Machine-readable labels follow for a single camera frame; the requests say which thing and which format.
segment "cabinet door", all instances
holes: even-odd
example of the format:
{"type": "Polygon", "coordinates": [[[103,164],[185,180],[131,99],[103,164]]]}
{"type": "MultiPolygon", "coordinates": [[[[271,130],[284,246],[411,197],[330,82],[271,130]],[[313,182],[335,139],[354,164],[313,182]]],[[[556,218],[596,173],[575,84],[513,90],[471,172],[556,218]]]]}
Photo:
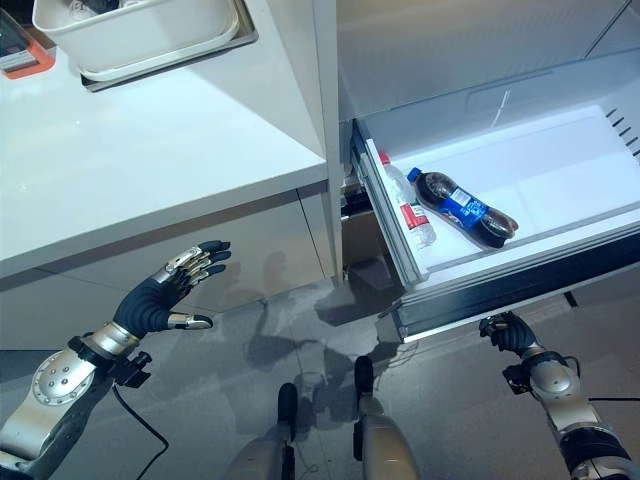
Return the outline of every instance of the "cabinet door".
{"type": "Polygon", "coordinates": [[[0,349],[59,350],[113,316],[124,292],[41,270],[0,281],[0,349]]]}
{"type": "Polygon", "coordinates": [[[64,259],[14,288],[0,284],[1,348],[59,348],[110,320],[126,292],[176,253],[214,239],[231,242],[227,269],[175,310],[211,314],[323,278],[298,196],[287,192],[64,259]]]}
{"type": "Polygon", "coordinates": [[[338,55],[348,120],[576,61],[625,0],[344,0],[338,55]]]}

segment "open drawer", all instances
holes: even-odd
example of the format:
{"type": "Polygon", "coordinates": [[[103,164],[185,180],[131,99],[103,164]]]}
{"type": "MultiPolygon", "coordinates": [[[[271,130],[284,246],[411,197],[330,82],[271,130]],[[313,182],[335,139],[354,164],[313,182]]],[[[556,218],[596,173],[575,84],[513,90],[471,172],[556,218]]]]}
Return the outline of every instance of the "open drawer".
{"type": "Polygon", "coordinates": [[[352,161],[406,293],[385,314],[403,341],[640,262],[640,50],[582,61],[354,121],[352,161]],[[384,151],[440,171],[520,225],[482,249],[435,214],[411,241],[384,151]]]}

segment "white countertop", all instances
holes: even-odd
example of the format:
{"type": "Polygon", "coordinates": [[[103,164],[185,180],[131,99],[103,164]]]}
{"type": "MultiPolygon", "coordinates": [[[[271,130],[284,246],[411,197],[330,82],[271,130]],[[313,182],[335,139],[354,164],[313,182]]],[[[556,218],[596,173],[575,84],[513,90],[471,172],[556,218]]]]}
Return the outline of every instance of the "white countertop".
{"type": "Polygon", "coordinates": [[[90,93],[64,52],[0,75],[0,277],[327,178],[265,0],[260,38],[90,93]]]}

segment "gray floor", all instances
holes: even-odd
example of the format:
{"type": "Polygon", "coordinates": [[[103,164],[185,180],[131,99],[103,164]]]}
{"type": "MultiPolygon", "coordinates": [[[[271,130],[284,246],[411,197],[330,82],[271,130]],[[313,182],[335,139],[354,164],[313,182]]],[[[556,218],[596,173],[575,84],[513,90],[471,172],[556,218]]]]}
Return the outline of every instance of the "gray floor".
{"type": "MultiPolygon", "coordinates": [[[[217,318],[205,332],[150,335],[150,380],[124,396],[172,443],[149,479],[218,479],[240,448],[273,425],[281,383],[303,396],[299,479],[357,479],[351,457],[353,361],[376,360],[376,395],[403,429],[424,479],[561,479],[544,414],[514,396],[501,371],[515,360],[468,325],[410,345],[376,341],[375,312],[397,294],[382,264],[340,288],[323,281],[217,318]]],[[[522,310],[548,347],[582,360],[589,395],[640,396],[640,274],[522,310]]],[[[0,418],[15,408],[46,352],[0,352],[0,418]]],[[[640,458],[640,406],[602,404],[640,458]]],[[[109,395],[57,480],[135,478],[160,445],[109,395]]]]}

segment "soda bottle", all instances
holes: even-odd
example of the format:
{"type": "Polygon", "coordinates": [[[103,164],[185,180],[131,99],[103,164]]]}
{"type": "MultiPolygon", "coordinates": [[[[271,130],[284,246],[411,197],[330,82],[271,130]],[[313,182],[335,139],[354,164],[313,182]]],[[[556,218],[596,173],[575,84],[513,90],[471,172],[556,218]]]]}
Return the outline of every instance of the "soda bottle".
{"type": "Polygon", "coordinates": [[[518,229],[513,218],[481,202],[444,173],[423,173],[414,168],[407,179],[425,206],[440,212],[484,245],[502,248],[518,229]]]}

